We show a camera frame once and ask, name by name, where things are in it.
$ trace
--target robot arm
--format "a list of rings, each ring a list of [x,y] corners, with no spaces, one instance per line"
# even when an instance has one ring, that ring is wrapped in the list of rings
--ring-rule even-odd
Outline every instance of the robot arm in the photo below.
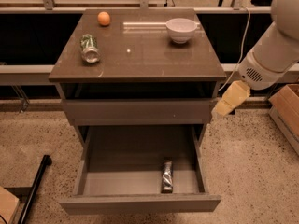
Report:
[[[299,0],[273,0],[271,16],[273,23],[239,65],[242,81],[232,83],[214,113],[229,114],[250,89],[270,87],[299,61]]]

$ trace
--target white bowl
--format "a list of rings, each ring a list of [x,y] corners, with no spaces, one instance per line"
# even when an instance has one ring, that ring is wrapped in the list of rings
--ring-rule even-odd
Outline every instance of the white bowl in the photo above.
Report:
[[[175,43],[183,44],[194,36],[197,24],[189,19],[177,18],[169,20],[166,28]]]

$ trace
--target silver can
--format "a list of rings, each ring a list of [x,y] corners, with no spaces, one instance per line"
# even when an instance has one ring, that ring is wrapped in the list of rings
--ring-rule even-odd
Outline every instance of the silver can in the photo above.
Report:
[[[162,193],[172,193],[173,191],[173,166],[170,160],[164,161],[162,174]]]
[[[82,59],[88,63],[100,61],[100,53],[97,48],[96,38],[90,34],[83,35],[80,40]]]

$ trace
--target dark brown tabletop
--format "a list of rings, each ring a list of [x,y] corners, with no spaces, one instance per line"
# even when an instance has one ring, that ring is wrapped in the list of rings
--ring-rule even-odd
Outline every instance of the dark brown tabletop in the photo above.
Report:
[[[97,15],[110,14],[102,27]],[[175,44],[165,23],[187,18],[199,23],[187,43]],[[98,63],[81,58],[79,41],[84,34],[97,38]],[[91,9],[82,15],[55,64],[51,82],[148,82],[225,80],[225,74],[193,9]]]

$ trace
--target floor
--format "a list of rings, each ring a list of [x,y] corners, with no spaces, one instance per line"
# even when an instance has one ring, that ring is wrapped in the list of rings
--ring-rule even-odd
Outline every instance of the floor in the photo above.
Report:
[[[75,131],[58,101],[34,101],[24,113],[17,105],[0,101],[0,185],[31,186],[43,155],[53,161],[29,224],[299,223],[299,156],[266,108],[240,108],[208,125],[203,171],[209,192],[221,196],[214,212],[69,216],[58,202],[72,195],[77,175],[82,147]]]

